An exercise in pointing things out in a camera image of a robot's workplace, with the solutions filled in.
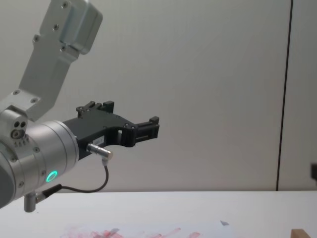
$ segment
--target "white wall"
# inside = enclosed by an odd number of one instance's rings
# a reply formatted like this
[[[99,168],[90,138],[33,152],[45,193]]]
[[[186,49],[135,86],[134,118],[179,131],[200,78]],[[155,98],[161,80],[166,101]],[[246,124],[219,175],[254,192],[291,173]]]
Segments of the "white wall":
[[[275,189],[290,0],[93,0],[104,14],[41,121],[94,100],[133,122],[160,116],[159,138],[109,147],[108,191]],[[48,0],[4,0],[0,95],[16,88]],[[102,183],[98,157],[56,182]]]
[[[317,1],[295,0],[279,190],[315,190],[317,163]]]

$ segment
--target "green led ring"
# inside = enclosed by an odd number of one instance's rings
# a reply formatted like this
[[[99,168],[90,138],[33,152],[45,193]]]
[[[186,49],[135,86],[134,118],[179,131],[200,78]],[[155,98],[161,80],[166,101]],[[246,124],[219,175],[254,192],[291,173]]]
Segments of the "green led ring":
[[[50,174],[46,178],[46,182],[51,182],[54,178],[57,177],[57,175],[58,175],[57,170],[54,170],[54,171],[50,172]]]

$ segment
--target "metal connector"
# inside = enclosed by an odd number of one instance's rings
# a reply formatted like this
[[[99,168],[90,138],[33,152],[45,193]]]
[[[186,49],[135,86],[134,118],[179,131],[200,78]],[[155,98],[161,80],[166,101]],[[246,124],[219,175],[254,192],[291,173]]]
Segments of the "metal connector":
[[[36,194],[35,192],[30,192],[24,196],[24,211],[34,212],[36,207]]]
[[[108,151],[92,143],[88,144],[87,151],[90,153],[95,153],[97,155],[100,155],[102,158],[105,158],[106,160],[111,160],[111,158],[113,157],[113,153],[111,151]]]

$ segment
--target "sticker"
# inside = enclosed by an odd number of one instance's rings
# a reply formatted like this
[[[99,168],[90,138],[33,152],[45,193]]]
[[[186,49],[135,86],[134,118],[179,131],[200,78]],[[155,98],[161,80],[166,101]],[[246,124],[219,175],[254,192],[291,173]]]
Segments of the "sticker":
[[[105,142],[105,136],[97,138],[96,140],[93,140],[94,145],[101,145]]]

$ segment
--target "white table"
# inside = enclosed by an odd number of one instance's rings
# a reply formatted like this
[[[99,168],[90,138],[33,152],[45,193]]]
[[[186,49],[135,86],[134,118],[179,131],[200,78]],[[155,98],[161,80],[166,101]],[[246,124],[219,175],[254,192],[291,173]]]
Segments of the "white table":
[[[228,222],[242,238],[317,237],[317,192],[62,193],[23,211],[19,199],[0,210],[1,238],[58,238],[67,225]]]

